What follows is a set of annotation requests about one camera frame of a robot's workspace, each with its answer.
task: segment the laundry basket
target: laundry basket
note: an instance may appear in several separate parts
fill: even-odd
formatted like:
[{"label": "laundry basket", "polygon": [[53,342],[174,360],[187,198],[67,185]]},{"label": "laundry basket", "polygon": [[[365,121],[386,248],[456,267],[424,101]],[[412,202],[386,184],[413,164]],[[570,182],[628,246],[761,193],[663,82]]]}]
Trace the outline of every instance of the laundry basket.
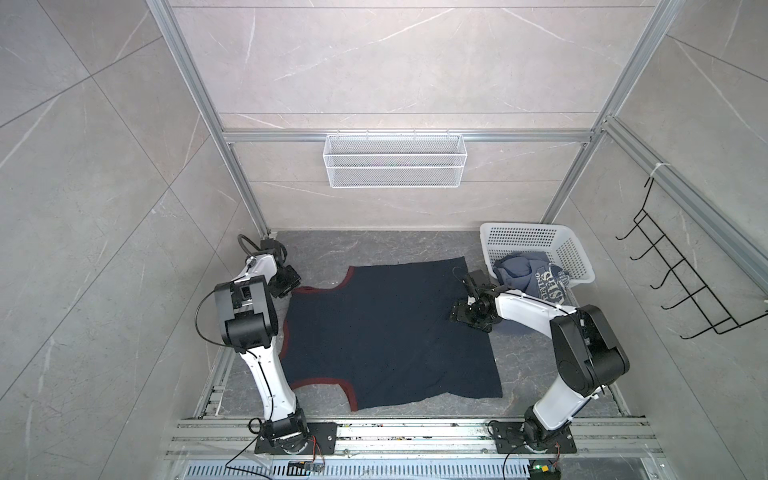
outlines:
[{"label": "laundry basket", "polygon": [[512,252],[544,252],[561,266],[571,285],[594,282],[594,271],[573,230],[541,223],[484,223],[480,226],[482,254],[488,273],[495,279],[493,264]]}]

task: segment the black wire rack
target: black wire rack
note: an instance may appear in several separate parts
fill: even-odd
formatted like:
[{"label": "black wire rack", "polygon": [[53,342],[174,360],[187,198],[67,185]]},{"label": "black wire rack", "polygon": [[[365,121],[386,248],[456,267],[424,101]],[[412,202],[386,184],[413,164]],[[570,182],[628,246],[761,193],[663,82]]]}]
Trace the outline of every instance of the black wire rack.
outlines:
[{"label": "black wire rack", "polygon": [[[661,257],[661,259],[667,265],[667,273],[664,275],[664,278],[661,280],[661,283],[659,283],[657,286],[651,285],[650,288],[652,288],[654,290],[659,290],[667,282],[667,279],[670,277],[670,275],[672,275],[672,276],[675,277],[675,279],[677,279],[677,282],[683,287],[683,290],[686,293],[686,296],[682,300],[680,300],[679,302],[675,303],[673,306],[661,306],[661,308],[663,310],[672,310],[676,306],[679,306],[681,303],[684,303],[687,300],[690,300],[690,301],[692,301],[694,303],[694,305],[696,305],[696,308],[698,308],[699,312],[701,312],[701,315],[704,317],[704,319],[709,324],[709,326],[707,328],[701,330],[698,333],[695,333],[695,334],[693,334],[691,336],[682,336],[682,335],[680,335],[680,338],[681,339],[685,339],[685,340],[693,339],[693,338],[701,335],[702,333],[709,332],[710,330],[713,330],[718,335],[722,335],[724,333],[730,332],[731,330],[734,330],[734,329],[737,329],[737,328],[741,328],[741,327],[743,327],[745,325],[748,325],[748,324],[754,322],[755,320],[758,320],[758,319],[761,319],[761,318],[763,318],[765,316],[768,316],[768,310],[766,310],[766,312],[763,315],[756,316],[756,317],[754,317],[752,319],[747,320],[746,322],[739,322],[738,320],[736,320],[733,317],[733,315],[730,313],[730,311],[728,311],[728,309],[725,307],[725,305],[723,305],[723,302],[721,302],[720,299],[717,298],[717,295],[715,295],[715,293],[712,291],[712,289],[709,287],[709,285],[707,285],[707,282],[705,282],[704,279],[701,278],[701,275],[699,275],[699,273],[696,271],[694,266],[691,265],[690,262],[688,261],[688,259],[680,252],[680,249],[677,248],[677,245],[674,244],[672,239],[669,238],[667,236],[667,234],[661,229],[661,227],[659,227],[659,224],[656,223],[656,220],[654,220],[653,217],[651,217],[650,214],[645,210],[645,205],[648,202],[648,196],[650,195],[650,189],[653,187],[653,185],[654,185],[654,179],[652,177],[649,177],[648,180],[646,180],[645,185],[644,185],[644,188],[647,187],[648,190],[645,193],[645,200],[643,200],[643,207],[640,209],[639,212],[637,212],[637,215],[635,215],[634,218],[632,219],[632,221],[634,223],[634,227],[632,227],[632,229],[626,235],[624,235],[623,237],[621,237],[621,238],[616,237],[616,240],[625,240],[627,237],[629,237],[632,234],[632,232],[634,232],[635,230],[639,230],[645,236],[645,238],[648,240],[648,242],[650,243],[650,247],[648,247],[648,249],[645,250],[643,252],[643,254],[640,255],[638,258],[630,257],[630,260],[637,261],[637,260],[645,257],[649,252],[655,251],[656,253],[658,253],[659,257]],[[644,230],[643,227],[641,226],[641,222],[643,222],[644,220],[649,220],[658,229],[658,231],[661,232],[661,236],[659,238],[657,238],[656,240],[652,240],[650,238],[650,236],[648,235],[648,232],[646,230]],[[669,261],[669,259],[666,256],[664,256],[664,254],[661,252],[661,250],[659,250],[659,248],[658,248],[659,242],[661,242],[665,238],[667,239],[667,242],[672,246],[674,251],[677,252],[677,255],[680,256],[681,260],[678,260],[677,262],[672,263],[671,261]],[[677,273],[677,271],[675,271],[675,269],[677,269],[678,267],[682,267],[682,266],[687,266],[690,269],[690,271],[692,271],[694,273],[696,278],[701,282],[701,284],[702,284],[701,287],[693,290],[692,288],[690,288],[683,281],[683,279],[680,278],[680,275],[678,275],[678,273]],[[715,301],[717,302],[717,305],[719,305],[720,308],[723,309],[723,314],[725,315],[726,318],[722,319],[722,320],[719,320],[719,321],[713,322],[713,320],[704,312],[703,308],[701,307],[700,301],[698,301],[695,298],[695,295],[697,295],[699,293],[704,293],[704,294],[711,295],[712,298],[714,298]],[[733,324],[725,326],[722,329],[718,329],[717,328],[718,326],[721,326],[724,323],[729,322],[729,321],[733,322]]]}]

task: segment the clothing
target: clothing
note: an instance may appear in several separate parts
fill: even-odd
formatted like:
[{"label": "clothing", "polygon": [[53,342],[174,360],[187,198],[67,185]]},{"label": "clothing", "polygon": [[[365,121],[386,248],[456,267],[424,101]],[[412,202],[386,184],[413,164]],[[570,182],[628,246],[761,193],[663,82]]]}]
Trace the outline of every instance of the clothing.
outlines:
[{"label": "clothing", "polygon": [[568,290],[568,272],[551,263],[544,252],[512,253],[496,260],[493,267],[502,285],[551,303],[575,305]]},{"label": "clothing", "polygon": [[294,289],[283,326],[286,380],[338,384],[353,411],[445,392],[501,397],[488,334],[449,321],[467,296],[458,280],[466,272],[463,257],[351,266],[332,289]]}]

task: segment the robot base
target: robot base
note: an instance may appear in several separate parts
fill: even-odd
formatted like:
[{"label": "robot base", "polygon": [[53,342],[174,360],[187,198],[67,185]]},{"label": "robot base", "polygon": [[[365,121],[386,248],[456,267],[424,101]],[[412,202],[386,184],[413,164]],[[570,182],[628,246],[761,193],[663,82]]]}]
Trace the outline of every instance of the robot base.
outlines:
[{"label": "robot base", "polygon": [[529,447],[525,440],[524,430],[526,422],[497,422],[491,420],[488,424],[489,431],[493,433],[496,442],[496,453],[557,453],[560,445],[560,453],[577,453],[576,444],[568,426],[558,429],[548,435],[543,442],[533,445],[535,450]]},{"label": "robot base", "polygon": [[301,445],[297,445],[298,452],[287,452],[280,445],[272,446],[262,436],[256,440],[256,451],[254,453],[270,453],[272,455],[309,455],[312,453],[312,435],[317,439],[317,446],[320,447],[320,451],[325,455],[333,455],[333,451],[336,449],[336,429],[338,425],[331,422],[322,423],[307,423],[307,429],[310,431],[309,440],[305,446],[301,448]]}]

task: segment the wall-mounted basket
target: wall-mounted basket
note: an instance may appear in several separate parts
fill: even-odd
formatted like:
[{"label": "wall-mounted basket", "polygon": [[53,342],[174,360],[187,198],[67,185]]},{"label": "wall-mounted basket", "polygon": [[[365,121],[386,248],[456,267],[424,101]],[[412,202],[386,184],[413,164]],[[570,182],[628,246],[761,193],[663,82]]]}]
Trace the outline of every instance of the wall-mounted basket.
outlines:
[{"label": "wall-mounted basket", "polygon": [[460,134],[332,134],[323,160],[333,188],[458,187],[467,149]]}]

